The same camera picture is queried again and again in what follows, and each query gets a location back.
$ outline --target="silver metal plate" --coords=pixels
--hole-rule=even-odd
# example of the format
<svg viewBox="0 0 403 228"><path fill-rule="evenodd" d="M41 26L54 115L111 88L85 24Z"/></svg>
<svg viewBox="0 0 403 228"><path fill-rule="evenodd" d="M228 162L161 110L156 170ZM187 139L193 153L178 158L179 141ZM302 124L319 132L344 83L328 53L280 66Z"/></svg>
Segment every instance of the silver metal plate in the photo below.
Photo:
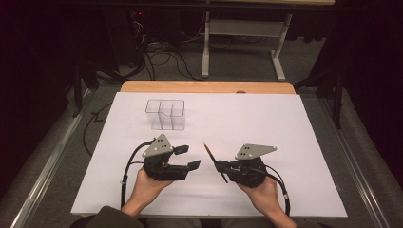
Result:
<svg viewBox="0 0 403 228"><path fill-rule="evenodd" d="M252 160L276 150L277 148L275 146L270 145L245 144L242 146L235 159Z"/></svg>
<svg viewBox="0 0 403 228"><path fill-rule="evenodd" d="M164 134L160 135L144 152L143 158L148 158L173 151L173 147Z"/></svg>

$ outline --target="wrist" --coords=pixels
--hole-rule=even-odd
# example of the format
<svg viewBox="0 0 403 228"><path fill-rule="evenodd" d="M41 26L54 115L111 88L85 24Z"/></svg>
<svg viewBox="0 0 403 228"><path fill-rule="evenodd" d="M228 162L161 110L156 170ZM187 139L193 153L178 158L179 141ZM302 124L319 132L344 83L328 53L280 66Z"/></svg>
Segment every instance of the wrist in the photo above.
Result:
<svg viewBox="0 0 403 228"><path fill-rule="evenodd" d="M279 207L274 210L263 213L276 227L297 227L291 218L289 218Z"/></svg>
<svg viewBox="0 0 403 228"><path fill-rule="evenodd" d="M142 206L136 200L129 199L127 203L122 207L121 211L134 218L140 215L144 208L145 206Z"/></svg>

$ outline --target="person's right hand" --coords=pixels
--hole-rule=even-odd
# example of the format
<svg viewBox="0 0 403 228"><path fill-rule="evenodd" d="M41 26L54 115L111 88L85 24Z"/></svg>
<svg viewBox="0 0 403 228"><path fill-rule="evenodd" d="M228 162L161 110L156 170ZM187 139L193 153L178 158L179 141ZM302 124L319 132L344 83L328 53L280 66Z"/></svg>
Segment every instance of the person's right hand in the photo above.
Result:
<svg viewBox="0 0 403 228"><path fill-rule="evenodd" d="M279 206L277 182L275 180L266 177L264 182L255 188L238 183L237 185L248 195L255 208L270 219L276 227L297 227Z"/></svg>

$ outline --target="plastic compartment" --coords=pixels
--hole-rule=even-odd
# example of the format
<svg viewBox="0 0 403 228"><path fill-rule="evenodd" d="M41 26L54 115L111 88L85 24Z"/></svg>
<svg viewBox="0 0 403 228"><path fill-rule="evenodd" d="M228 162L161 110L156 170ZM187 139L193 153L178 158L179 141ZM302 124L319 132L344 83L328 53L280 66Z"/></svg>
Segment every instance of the plastic compartment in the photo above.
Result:
<svg viewBox="0 0 403 228"><path fill-rule="evenodd" d="M148 100L145 113L153 130L184 130L182 100Z"/></svg>

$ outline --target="white paper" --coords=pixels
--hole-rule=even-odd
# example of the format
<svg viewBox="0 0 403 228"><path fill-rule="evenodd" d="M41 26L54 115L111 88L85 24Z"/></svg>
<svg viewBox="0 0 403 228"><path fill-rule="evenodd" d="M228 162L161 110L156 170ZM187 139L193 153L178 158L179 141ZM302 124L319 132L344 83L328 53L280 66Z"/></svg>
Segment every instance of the white paper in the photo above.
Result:
<svg viewBox="0 0 403 228"><path fill-rule="evenodd" d="M185 130L151 130L145 114L149 99L184 100ZM222 161L234 161L245 143L275 146L277 151L261 158L281 174L291 216L347 217L300 97L275 94L118 93L71 213L95 214L105 205L120 208L120 181L131 153L163 133L173 146L190 146L187 153L172 155L171 164L201 160L201 165L186 180L164 189L142 211L145 216L261 216L236 184L224 182L203 147L205 142ZM144 150L134 161L143 161ZM127 199L140 168L140 164L130 167ZM279 188L278 198L284 208Z"/></svg>

